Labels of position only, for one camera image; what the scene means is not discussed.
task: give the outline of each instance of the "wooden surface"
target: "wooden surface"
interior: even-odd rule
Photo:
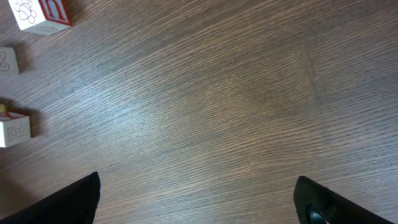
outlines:
[[[306,175],[398,222],[398,2],[67,0],[0,41],[32,116],[0,150],[0,216],[97,170],[95,223],[298,223]]]

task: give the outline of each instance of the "black object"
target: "black object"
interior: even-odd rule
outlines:
[[[392,224],[308,177],[298,178],[293,199],[300,224]]]
[[[94,172],[0,224],[92,224],[99,200],[100,177]]]

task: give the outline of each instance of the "wood grain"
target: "wood grain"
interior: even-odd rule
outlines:
[[[95,223],[297,223],[306,175],[398,222],[398,5],[380,0],[66,1],[73,27],[0,41],[0,217],[97,170]]]

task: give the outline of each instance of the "red letter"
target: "red letter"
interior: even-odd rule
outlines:
[[[47,7],[49,8],[49,11],[50,11],[50,17],[54,17],[54,15],[52,14],[51,6],[50,6],[50,2],[53,2],[55,4],[55,7],[57,8],[57,12],[58,12],[60,19],[65,20],[65,18],[62,15],[62,11],[60,9],[60,6],[58,5],[57,0],[55,0],[55,1],[54,0],[45,0],[45,1],[47,3]]]

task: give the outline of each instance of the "alphabet block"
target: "alphabet block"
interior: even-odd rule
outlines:
[[[0,113],[0,147],[9,147],[30,139],[29,117]]]
[[[18,63],[12,47],[0,47],[0,75],[18,75]]]
[[[63,0],[8,0],[21,30],[51,35],[71,26]]]

